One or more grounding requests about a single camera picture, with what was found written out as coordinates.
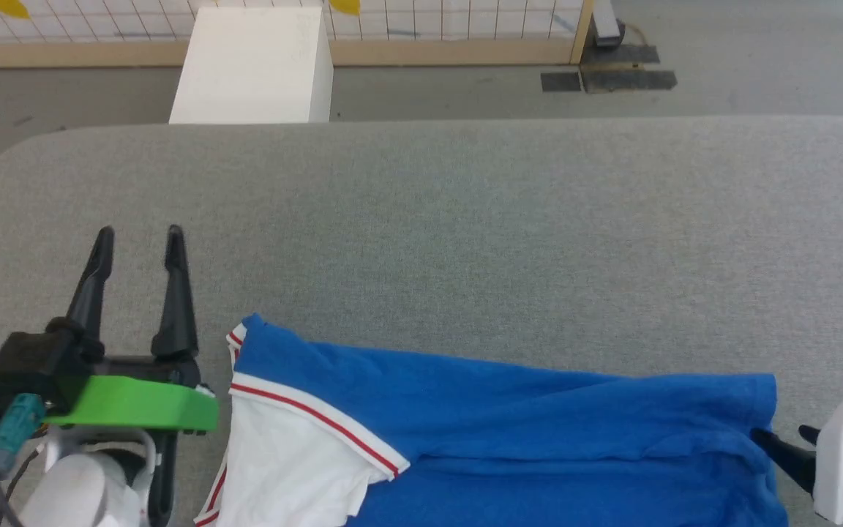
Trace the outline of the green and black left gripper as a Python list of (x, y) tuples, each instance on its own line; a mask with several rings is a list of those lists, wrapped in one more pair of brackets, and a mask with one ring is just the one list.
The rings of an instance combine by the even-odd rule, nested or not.
[(105, 356), (100, 338), (106, 281), (113, 273), (115, 231), (107, 225), (94, 240), (70, 306), (47, 332), (66, 332), (83, 360), (47, 374), (47, 421), (54, 425), (131, 427), (210, 433), (220, 403), (202, 384), (190, 265), (184, 231), (168, 227), (168, 273), (160, 330), (151, 356)]

